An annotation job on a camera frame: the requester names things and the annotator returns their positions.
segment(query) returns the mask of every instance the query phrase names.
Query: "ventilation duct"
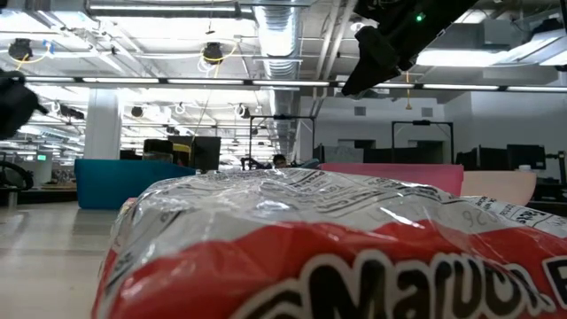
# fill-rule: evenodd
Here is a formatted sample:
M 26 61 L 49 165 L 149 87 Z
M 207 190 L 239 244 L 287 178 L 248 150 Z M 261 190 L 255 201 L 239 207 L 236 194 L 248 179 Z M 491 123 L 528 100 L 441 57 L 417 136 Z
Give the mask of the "ventilation duct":
M 253 8 L 258 20 L 258 40 L 262 55 L 267 57 L 289 57 L 297 53 L 299 39 L 299 8 L 289 6 L 258 6 Z M 273 80 L 298 78 L 297 61 L 264 61 L 266 76 Z M 269 92 L 272 114 L 297 114 L 299 93 L 293 90 L 273 89 Z M 290 132 L 284 124 L 276 122 L 277 140 L 280 152 L 292 148 Z

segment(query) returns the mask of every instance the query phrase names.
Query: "office ceiling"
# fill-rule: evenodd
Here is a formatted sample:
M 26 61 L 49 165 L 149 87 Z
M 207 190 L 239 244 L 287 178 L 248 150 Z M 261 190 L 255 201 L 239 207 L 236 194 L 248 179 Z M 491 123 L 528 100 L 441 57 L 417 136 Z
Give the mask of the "office ceiling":
M 208 3 L 199 2 L 200 8 Z M 317 62 L 323 47 L 323 35 L 329 26 L 332 0 L 322 0 L 311 6 L 298 8 L 301 10 L 299 54 L 295 58 L 300 63 L 299 78 L 313 80 Z M 526 42 L 530 23 L 538 21 L 557 12 L 556 1 L 479 1 L 474 10 L 460 17 L 459 25 L 453 25 L 454 31 L 447 30 L 439 42 L 430 49 L 462 51 L 461 38 L 466 36 L 472 26 L 496 20 L 508 27 L 512 43 L 509 49 Z M 338 10 L 335 33 L 338 37 L 339 24 L 343 19 L 346 1 L 341 2 Z M 154 14 L 122 14 L 115 16 L 88 15 L 77 11 L 67 12 L 20 12 L 5 10 L 0 16 L 0 67 L 10 70 L 20 67 L 27 75 L 55 76 L 115 76 L 115 77 L 214 77 L 250 78 L 267 77 L 265 55 L 258 38 L 258 26 L 252 19 L 209 19 L 210 15 L 201 18 L 173 17 L 166 18 L 166 13 Z M 366 25 L 374 22 L 363 19 Z M 348 75 L 358 61 L 358 43 L 354 40 L 354 31 L 348 22 L 339 46 L 339 57 L 335 59 L 330 70 L 330 78 Z M 22 64 L 12 60 L 7 51 L 15 38 L 32 40 L 34 56 L 33 64 Z M 218 42 L 225 58 L 218 69 L 203 63 L 201 51 L 207 43 Z M 395 79 L 404 82 L 423 83 L 474 83 L 474 84 L 539 84 L 545 85 L 556 79 L 556 71 L 552 66 L 540 66 L 541 61 L 530 63 L 505 63 L 496 67 L 466 66 L 431 66 L 419 65 L 406 75 Z M 89 89 L 85 87 L 53 87 L 30 85 L 42 102 L 52 112 L 47 116 L 35 115 L 33 127 L 26 128 L 9 142 L 0 144 L 4 150 L 51 149 L 42 145 L 67 145 L 75 148 L 72 156 L 58 156 L 60 160 L 71 160 L 81 156 L 84 141 L 84 122 L 71 120 L 74 125 L 62 126 L 70 120 L 58 114 L 60 105 L 72 107 L 88 116 L 87 104 Z M 125 105 L 125 128 L 122 132 L 123 148 L 139 149 L 147 136 L 163 137 L 165 129 L 156 125 L 171 119 L 176 123 L 192 125 L 201 122 L 198 129 L 201 135 L 219 135 L 225 137 L 226 145 L 235 146 L 232 141 L 248 136 L 247 119 L 236 115 L 235 108 L 246 107 L 251 114 L 272 115 L 273 106 L 269 90 L 210 90 L 210 89 L 120 89 L 120 99 Z M 311 90 L 302 90 L 302 95 L 311 96 Z M 454 92 L 412 92 L 412 97 L 436 98 L 438 104 L 455 97 Z M 396 99 L 406 97 L 405 90 L 391 90 L 381 98 Z M 142 118 L 131 115 L 131 109 L 140 106 L 148 112 Z M 337 107 L 330 107 L 325 118 L 337 115 Z M 257 142 L 261 160 L 267 159 L 274 152 L 291 152 L 294 137 L 294 125 L 276 126 L 272 121 L 265 121 L 259 127 L 259 134 L 254 138 Z M 285 149 L 278 148 L 282 138 L 291 140 Z M 244 156 L 247 151 L 238 146 L 236 151 L 226 154 L 234 160 Z

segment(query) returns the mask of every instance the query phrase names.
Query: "maruchan package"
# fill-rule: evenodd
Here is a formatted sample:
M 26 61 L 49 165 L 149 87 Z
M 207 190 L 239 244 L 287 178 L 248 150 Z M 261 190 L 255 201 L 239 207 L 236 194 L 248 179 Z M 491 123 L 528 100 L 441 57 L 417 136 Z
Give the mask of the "maruchan package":
M 91 317 L 567 318 L 566 223 L 319 170 L 167 180 L 120 212 Z

